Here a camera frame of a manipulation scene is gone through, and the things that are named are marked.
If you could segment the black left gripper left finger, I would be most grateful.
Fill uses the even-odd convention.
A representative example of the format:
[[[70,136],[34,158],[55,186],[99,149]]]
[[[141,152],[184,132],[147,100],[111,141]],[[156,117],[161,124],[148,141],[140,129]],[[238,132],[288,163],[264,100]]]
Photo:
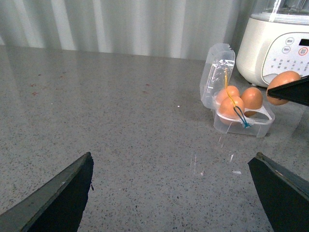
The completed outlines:
[[[76,232],[88,201],[90,152],[0,216],[2,232]]]

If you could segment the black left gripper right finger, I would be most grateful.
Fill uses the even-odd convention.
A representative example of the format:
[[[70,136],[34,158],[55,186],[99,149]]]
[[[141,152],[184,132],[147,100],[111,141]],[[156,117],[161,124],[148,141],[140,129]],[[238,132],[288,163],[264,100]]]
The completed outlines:
[[[261,152],[248,165],[272,229],[275,232],[307,232],[309,182]]]

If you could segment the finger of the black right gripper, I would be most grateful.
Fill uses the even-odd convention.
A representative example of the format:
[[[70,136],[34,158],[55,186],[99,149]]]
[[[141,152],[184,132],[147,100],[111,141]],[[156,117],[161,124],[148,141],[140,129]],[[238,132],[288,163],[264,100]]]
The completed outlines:
[[[267,99],[272,105],[283,105],[295,102],[309,105],[309,76],[299,80],[267,89]]]

